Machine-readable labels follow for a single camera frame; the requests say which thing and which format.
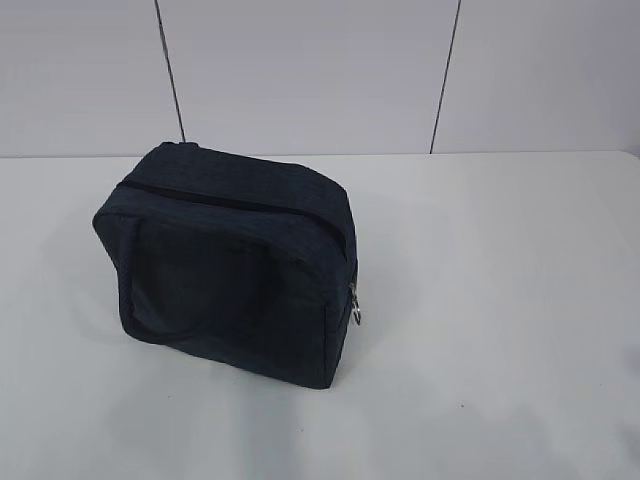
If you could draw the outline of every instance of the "bag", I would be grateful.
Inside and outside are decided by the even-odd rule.
[[[93,227],[133,338],[331,385],[357,305],[355,228],[337,183],[300,165],[163,143]]]

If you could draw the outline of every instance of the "bag handle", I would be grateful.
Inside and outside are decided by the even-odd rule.
[[[141,217],[120,217],[122,220],[122,230],[120,236],[120,248],[117,255],[118,274],[118,297],[119,310],[122,328],[131,337],[156,345],[166,345],[168,343],[180,342],[195,336],[201,335],[218,324],[225,324],[228,320],[235,320],[242,313],[253,316],[252,312],[260,312],[264,308],[264,303],[268,299],[269,282],[266,275],[267,260],[258,259],[252,255],[245,264],[245,275],[242,285],[238,285],[234,292],[230,292],[229,305],[232,308],[223,309],[219,312],[221,318],[218,322],[198,322],[189,325],[187,328],[175,332],[158,333],[150,330],[134,315],[133,304],[133,256],[135,254],[140,227],[143,219]]]
[[[179,342],[191,337],[194,334],[193,327],[178,332],[160,334],[149,330],[133,314],[133,255],[135,253],[142,219],[137,217],[122,217],[122,220],[123,230],[120,237],[116,269],[118,272],[118,303],[122,328],[129,336],[156,345]]]

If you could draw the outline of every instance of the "white table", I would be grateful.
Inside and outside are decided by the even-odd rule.
[[[358,228],[328,391],[122,333],[90,221],[136,159],[0,160],[0,478],[640,478],[640,161],[286,160]]]

